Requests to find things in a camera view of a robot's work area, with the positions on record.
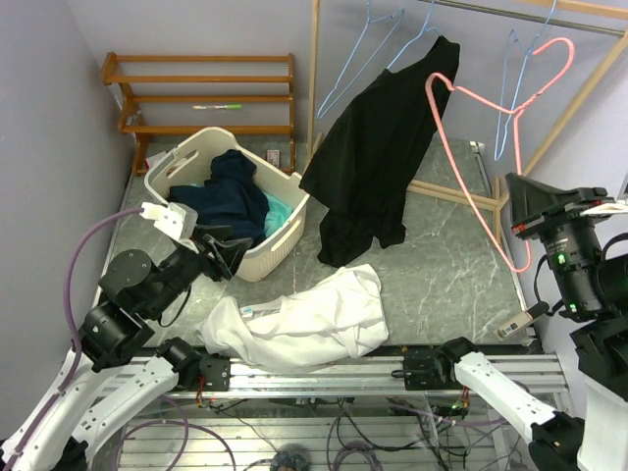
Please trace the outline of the white t shirt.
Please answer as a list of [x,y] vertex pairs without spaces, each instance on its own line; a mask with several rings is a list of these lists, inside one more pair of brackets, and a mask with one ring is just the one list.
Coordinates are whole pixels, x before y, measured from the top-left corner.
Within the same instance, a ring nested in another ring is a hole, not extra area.
[[240,307],[221,299],[196,326],[206,350],[272,372],[359,358],[389,338],[381,281],[369,264],[342,267],[309,290]]

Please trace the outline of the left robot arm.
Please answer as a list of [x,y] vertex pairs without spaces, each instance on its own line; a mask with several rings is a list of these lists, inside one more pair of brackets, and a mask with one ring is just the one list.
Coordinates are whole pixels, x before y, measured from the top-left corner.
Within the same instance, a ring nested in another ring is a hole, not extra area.
[[99,285],[100,304],[76,327],[73,345],[42,400],[19,430],[1,444],[6,470],[83,470],[98,449],[141,408],[173,389],[200,379],[218,380],[223,391],[229,368],[181,338],[165,340],[135,376],[104,399],[105,383],[131,364],[159,321],[200,276],[230,279],[251,246],[228,240],[228,227],[202,228],[191,247],[178,244],[160,264],[138,249],[118,254]]

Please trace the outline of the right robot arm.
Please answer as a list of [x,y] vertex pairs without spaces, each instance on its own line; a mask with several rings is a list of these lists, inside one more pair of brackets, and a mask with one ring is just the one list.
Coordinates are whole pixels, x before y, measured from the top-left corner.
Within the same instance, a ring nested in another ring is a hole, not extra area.
[[514,234],[545,248],[562,301],[561,316],[579,323],[570,335],[587,406],[572,417],[539,401],[502,374],[466,338],[449,340],[426,359],[406,359],[392,376],[410,390],[457,385],[479,395],[521,436],[540,470],[627,467],[627,257],[608,257],[596,224],[627,212],[627,196],[602,187],[559,189],[510,173]]

